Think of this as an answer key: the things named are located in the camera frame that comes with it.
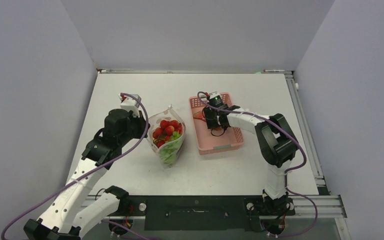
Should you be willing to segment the pink plastic basket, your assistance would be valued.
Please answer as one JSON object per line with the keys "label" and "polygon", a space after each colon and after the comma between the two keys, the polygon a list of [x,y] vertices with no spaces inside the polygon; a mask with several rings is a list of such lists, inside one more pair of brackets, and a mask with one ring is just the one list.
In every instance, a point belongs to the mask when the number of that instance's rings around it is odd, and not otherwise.
{"label": "pink plastic basket", "polygon": [[200,155],[233,151],[244,144],[242,131],[237,127],[228,128],[226,131],[208,129],[207,124],[198,117],[205,105],[196,96],[190,97],[188,101]]}

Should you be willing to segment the red strawberry cluster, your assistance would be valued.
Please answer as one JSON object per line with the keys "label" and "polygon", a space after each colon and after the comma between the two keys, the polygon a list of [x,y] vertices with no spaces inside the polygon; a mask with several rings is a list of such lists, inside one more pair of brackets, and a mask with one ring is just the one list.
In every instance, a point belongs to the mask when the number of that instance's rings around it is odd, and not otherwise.
{"label": "red strawberry cluster", "polygon": [[169,141],[169,137],[173,132],[179,132],[183,135],[184,124],[178,120],[161,120],[159,127],[152,131],[152,143],[160,148]]}

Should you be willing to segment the clear zip top bag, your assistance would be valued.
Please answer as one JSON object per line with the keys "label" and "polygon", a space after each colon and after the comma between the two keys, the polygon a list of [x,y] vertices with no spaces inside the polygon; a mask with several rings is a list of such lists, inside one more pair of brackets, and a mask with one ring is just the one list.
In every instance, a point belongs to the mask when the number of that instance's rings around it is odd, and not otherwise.
{"label": "clear zip top bag", "polygon": [[164,167],[171,168],[177,162],[185,133],[185,122],[172,105],[149,118],[147,141]]}

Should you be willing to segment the green grape bunch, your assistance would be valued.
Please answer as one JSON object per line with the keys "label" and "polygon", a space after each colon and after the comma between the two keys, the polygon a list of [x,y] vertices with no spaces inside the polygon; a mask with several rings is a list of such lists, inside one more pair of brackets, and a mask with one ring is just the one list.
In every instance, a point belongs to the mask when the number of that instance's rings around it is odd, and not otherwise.
{"label": "green grape bunch", "polygon": [[180,149],[184,142],[184,136],[174,131],[168,142],[164,143],[158,150],[158,157],[167,167],[174,165],[179,157]]}

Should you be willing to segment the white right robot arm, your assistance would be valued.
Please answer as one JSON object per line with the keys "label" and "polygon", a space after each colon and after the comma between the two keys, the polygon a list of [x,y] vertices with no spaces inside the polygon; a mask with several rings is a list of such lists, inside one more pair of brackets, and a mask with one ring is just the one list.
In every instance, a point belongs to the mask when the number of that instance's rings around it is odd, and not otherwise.
{"label": "white right robot arm", "polygon": [[269,214],[277,213],[283,206],[281,198],[287,195],[286,170],[296,155],[297,139],[281,114],[263,116],[233,105],[229,107],[220,95],[205,96],[204,116],[209,129],[239,128],[256,135],[268,170],[263,189],[262,207]]}

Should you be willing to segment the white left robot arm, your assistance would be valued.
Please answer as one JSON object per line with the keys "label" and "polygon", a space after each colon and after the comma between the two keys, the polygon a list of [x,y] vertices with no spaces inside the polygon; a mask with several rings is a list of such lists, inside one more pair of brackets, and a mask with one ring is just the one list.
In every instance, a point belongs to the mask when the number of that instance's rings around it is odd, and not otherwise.
{"label": "white left robot arm", "polygon": [[48,209],[38,219],[29,219],[23,230],[29,240],[79,240],[80,226],[74,226],[82,203],[95,184],[119,158],[127,155],[123,147],[133,139],[141,142],[148,133],[146,110],[110,110],[81,154],[77,167],[60,192],[50,197]]}

